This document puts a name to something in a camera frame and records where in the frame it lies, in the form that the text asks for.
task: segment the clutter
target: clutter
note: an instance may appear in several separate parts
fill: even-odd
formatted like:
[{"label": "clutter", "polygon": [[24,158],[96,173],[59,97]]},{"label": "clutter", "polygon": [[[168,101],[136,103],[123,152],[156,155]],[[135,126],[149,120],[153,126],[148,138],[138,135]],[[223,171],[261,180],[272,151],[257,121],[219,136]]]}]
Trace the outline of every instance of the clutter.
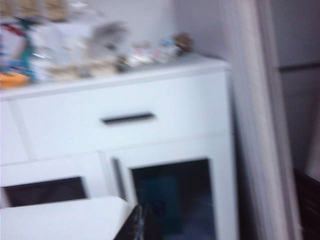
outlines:
[{"label": "clutter", "polygon": [[79,78],[108,77],[117,73],[116,58],[89,60],[79,63],[55,65],[47,67],[53,81],[63,82]]},{"label": "clutter", "polygon": [[31,18],[40,15],[37,0],[19,0],[19,16],[22,18]]},{"label": "clutter", "polygon": [[1,87],[4,89],[18,87],[29,82],[29,78],[20,73],[0,73]]},{"label": "clutter", "polygon": [[122,22],[103,24],[93,30],[90,57],[118,56],[128,50],[128,30]]},{"label": "clutter", "polygon": [[8,2],[8,0],[0,1],[0,16],[1,18],[11,18],[13,16],[12,8]]},{"label": "clutter", "polygon": [[45,0],[46,15],[52,22],[67,20],[67,10],[63,0]]},{"label": "clutter", "polygon": [[[106,22],[104,13],[91,8],[88,0],[17,3],[19,18],[1,24],[1,72],[23,74],[32,82],[111,76],[174,61],[193,48],[193,40],[185,32],[157,45],[133,42],[124,22]],[[2,0],[1,14],[14,15],[14,6]]]}]

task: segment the wall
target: wall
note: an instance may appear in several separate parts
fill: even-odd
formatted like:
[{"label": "wall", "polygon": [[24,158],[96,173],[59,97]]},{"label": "wall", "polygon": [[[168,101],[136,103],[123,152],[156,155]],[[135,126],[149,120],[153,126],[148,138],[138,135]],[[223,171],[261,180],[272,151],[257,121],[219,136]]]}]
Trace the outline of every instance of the wall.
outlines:
[{"label": "wall", "polygon": [[194,50],[202,55],[228,59],[218,0],[173,0],[179,32],[190,33]]},{"label": "wall", "polygon": [[158,44],[177,32],[171,0],[91,0],[107,20],[123,21],[134,43]]},{"label": "wall", "polygon": [[[279,67],[320,62],[320,1],[272,0]],[[320,69],[281,73],[293,164],[304,171],[314,131]]]}]

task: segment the drawer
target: drawer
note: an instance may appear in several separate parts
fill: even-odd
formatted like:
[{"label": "drawer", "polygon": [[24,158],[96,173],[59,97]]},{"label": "drawer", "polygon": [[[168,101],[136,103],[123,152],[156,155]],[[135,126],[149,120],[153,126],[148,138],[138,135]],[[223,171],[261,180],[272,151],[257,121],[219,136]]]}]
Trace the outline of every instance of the drawer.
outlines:
[{"label": "drawer", "polygon": [[[227,97],[218,72],[16,101],[36,157],[45,158],[227,132]],[[112,121],[141,113],[153,117]]]}]

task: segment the white wall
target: white wall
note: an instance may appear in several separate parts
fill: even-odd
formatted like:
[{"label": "white wall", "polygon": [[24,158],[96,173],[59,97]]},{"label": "white wall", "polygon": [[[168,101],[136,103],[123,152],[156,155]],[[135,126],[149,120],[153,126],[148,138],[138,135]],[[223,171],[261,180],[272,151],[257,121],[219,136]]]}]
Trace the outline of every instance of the white wall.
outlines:
[{"label": "white wall", "polygon": [[123,21],[134,43],[157,44],[177,32],[171,0],[91,0],[108,20]]},{"label": "white wall", "polygon": [[173,0],[173,3],[178,30],[191,34],[194,50],[228,59],[219,0]]}]

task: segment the white sideboard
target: white sideboard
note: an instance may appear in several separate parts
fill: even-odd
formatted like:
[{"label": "white sideboard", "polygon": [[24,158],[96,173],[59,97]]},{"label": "white sideboard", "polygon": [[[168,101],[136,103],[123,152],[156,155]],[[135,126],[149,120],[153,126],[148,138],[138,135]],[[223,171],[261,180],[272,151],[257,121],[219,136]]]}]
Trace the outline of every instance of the white sideboard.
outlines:
[{"label": "white sideboard", "polygon": [[134,205],[130,169],[208,159],[216,234],[235,240],[229,73],[226,62],[192,54],[109,78],[4,90],[1,187],[80,176],[88,197]]}]

